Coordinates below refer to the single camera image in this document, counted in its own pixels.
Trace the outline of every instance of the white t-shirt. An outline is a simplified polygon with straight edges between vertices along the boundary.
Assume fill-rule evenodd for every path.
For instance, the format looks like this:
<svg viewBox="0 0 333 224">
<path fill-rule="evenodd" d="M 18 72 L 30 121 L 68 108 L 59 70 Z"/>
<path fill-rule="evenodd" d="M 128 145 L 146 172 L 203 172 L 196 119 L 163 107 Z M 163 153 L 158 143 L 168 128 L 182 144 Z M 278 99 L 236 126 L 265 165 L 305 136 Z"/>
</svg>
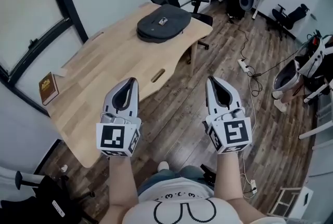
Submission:
<svg viewBox="0 0 333 224">
<path fill-rule="evenodd" d="M 242 224 L 237 212 L 226 201 L 214 198 L 214 192 L 186 178 L 161 181 L 139 196 L 123 224 Z M 282 218 L 267 217 L 252 224 L 286 223 Z"/>
</svg>

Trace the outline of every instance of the office room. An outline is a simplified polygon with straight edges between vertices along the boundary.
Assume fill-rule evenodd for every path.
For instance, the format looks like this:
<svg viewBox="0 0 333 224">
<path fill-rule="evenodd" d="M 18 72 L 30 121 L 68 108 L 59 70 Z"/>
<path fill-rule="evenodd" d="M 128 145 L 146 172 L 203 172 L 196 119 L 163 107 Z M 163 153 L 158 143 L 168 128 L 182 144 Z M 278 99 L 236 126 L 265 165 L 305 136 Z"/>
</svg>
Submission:
<svg viewBox="0 0 333 224">
<path fill-rule="evenodd" d="M 332 223 L 332 2 L 0 0 L 0 220 Z"/>
</svg>

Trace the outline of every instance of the book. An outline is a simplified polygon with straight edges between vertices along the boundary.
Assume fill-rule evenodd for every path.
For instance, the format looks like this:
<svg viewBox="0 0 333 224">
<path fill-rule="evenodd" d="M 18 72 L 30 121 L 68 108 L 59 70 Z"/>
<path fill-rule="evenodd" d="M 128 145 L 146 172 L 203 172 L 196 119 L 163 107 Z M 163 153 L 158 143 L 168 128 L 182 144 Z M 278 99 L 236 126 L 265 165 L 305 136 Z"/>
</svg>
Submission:
<svg viewBox="0 0 333 224">
<path fill-rule="evenodd" d="M 52 72 L 49 72 L 40 82 L 40 95 L 42 99 L 42 104 L 46 106 L 54 99 L 58 94 L 59 90 L 54 79 Z"/>
</svg>

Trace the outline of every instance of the black bag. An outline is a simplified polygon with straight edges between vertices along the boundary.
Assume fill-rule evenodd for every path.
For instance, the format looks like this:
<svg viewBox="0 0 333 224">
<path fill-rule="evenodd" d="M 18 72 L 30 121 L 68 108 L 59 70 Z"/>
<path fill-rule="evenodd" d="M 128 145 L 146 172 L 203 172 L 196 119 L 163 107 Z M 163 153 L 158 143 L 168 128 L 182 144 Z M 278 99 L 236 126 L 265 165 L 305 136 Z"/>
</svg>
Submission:
<svg viewBox="0 0 333 224">
<path fill-rule="evenodd" d="M 189 12 L 164 4 L 137 23 L 136 33 L 142 41 L 163 43 L 179 35 L 190 21 Z"/>
</svg>

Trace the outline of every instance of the floor plank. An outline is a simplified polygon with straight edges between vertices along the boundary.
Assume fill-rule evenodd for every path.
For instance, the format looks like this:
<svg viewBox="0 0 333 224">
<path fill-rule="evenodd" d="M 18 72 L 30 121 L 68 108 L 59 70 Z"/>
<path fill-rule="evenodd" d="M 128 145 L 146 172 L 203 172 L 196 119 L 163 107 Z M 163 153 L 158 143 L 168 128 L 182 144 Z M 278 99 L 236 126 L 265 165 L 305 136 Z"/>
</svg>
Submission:
<svg viewBox="0 0 333 224">
<path fill-rule="evenodd" d="M 174 170 L 202 163 L 216 167 L 214 147 L 201 123 L 208 114 L 204 86 L 209 75 L 228 81 L 239 91 L 254 125 L 249 80 L 237 63 L 246 37 L 248 42 L 242 53 L 246 63 L 257 73 L 268 70 L 296 50 L 291 38 L 280 41 L 276 31 L 268 31 L 261 16 L 253 21 L 252 14 L 247 12 L 241 21 L 231 24 L 225 4 L 211 6 L 207 14 L 214 20 L 212 33 L 203 40 L 210 44 L 210 49 L 198 46 L 193 77 L 188 75 L 189 55 L 185 53 L 174 75 L 139 105 L 143 136 L 132 157 L 137 185 L 148 178 L 162 160 L 168 161 Z M 312 129 L 314 110 L 304 104 L 302 98 L 295 99 L 284 114 L 273 105 L 273 79 L 284 65 L 279 64 L 259 78 L 263 90 L 253 98 L 257 117 L 253 143 L 239 155 L 240 171 L 243 172 L 244 158 L 248 179 L 255 179 L 257 183 L 258 192 L 249 202 L 263 213 L 274 204 L 280 187 L 303 184 L 312 153 L 313 138 L 299 140 L 298 135 Z M 258 84 L 251 81 L 251 88 L 257 90 Z M 42 173 L 58 179 L 62 174 L 60 168 L 65 164 L 72 196 L 94 191 L 96 197 L 88 199 L 83 206 L 88 214 L 101 220 L 108 207 L 107 159 L 102 156 L 92 168 L 86 169 L 67 146 L 60 143 Z"/>
</svg>

